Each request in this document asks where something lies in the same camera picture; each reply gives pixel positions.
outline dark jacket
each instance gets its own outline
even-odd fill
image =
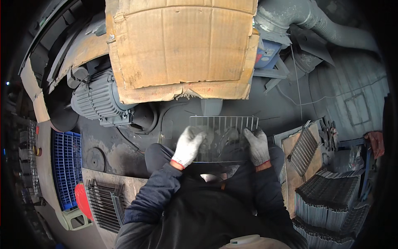
[[[220,248],[230,239],[251,234],[277,239],[292,249],[308,248],[305,238],[293,229],[283,199],[279,208],[258,210],[255,216],[221,188],[183,184],[180,189],[182,177],[169,164],[152,174],[126,209],[115,249]]]

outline gray pipe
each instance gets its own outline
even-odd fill
[[[254,21],[264,30],[285,34],[291,24],[312,29],[328,42],[379,53],[373,36],[362,29],[332,22],[314,0],[263,0]]]

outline blue plastic crate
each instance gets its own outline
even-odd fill
[[[62,210],[77,206],[74,188],[83,181],[82,140],[71,131],[53,131],[52,161],[55,188]]]

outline gloved hand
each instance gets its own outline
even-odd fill
[[[176,162],[184,169],[190,165],[198,154],[199,146],[206,137],[204,131],[194,134],[192,126],[185,128],[178,139],[176,152],[172,157],[172,162]]]
[[[267,135],[261,130],[257,130],[253,135],[247,128],[243,130],[243,135],[250,144],[250,156],[254,166],[259,166],[270,160],[268,151]]]

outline red cloth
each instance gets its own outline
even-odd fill
[[[381,133],[380,131],[370,131],[366,133],[364,138],[371,141],[373,156],[375,157],[375,159],[384,155],[383,133]]]

